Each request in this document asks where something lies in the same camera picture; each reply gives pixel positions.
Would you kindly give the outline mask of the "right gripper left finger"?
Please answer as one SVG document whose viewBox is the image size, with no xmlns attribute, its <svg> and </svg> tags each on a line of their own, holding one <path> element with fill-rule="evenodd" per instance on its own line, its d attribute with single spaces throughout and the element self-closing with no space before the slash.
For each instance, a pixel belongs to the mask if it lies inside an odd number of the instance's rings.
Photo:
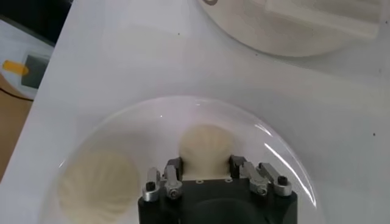
<svg viewBox="0 0 390 224">
<path fill-rule="evenodd" d="M 182 196 L 183 161 L 180 157 L 170 159 L 163 174 L 156 167 L 147 171 L 146 183 L 142 187 L 142 199 L 146 202 L 159 200 L 160 194 L 165 193 L 170 200 Z"/>
</svg>

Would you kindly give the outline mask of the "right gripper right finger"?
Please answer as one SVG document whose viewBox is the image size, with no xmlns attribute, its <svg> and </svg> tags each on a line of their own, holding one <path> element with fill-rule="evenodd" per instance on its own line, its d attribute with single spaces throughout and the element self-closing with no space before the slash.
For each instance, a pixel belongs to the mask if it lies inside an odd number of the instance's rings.
<svg viewBox="0 0 390 224">
<path fill-rule="evenodd" d="M 269 192 L 280 197 L 292 194 L 292 185 L 286 176 L 279 174 L 270 163 L 259 163 L 254 166 L 243 156 L 231 155 L 229 172 L 232 178 L 247 178 L 249 189 L 254 194 L 266 197 Z"/>
</svg>

